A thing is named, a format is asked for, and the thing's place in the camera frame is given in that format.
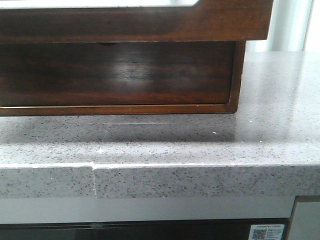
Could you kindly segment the white QR code sticker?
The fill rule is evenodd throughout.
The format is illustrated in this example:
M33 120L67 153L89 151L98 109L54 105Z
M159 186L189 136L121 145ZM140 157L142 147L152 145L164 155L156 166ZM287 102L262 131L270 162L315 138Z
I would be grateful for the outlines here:
M285 230L284 224L251 225L249 240L281 240Z

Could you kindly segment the white curtain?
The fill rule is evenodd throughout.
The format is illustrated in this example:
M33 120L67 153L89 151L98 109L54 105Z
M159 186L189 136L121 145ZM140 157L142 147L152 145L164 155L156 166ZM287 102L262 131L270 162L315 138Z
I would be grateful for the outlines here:
M267 39L248 41L246 52L303 51L314 5L313 0L275 0Z

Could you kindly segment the black appliance under counter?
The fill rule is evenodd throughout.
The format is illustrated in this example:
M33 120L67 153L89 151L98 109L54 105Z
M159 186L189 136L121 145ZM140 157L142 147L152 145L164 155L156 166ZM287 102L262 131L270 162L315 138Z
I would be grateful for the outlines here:
M285 225L287 218L151 220L1 224L2 240L248 240L251 225Z

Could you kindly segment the grey cabinet door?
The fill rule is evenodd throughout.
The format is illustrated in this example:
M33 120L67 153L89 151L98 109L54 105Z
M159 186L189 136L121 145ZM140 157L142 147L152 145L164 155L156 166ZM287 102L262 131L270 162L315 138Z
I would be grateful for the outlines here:
M288 240L320 239L320 200L299 199L292 213Z

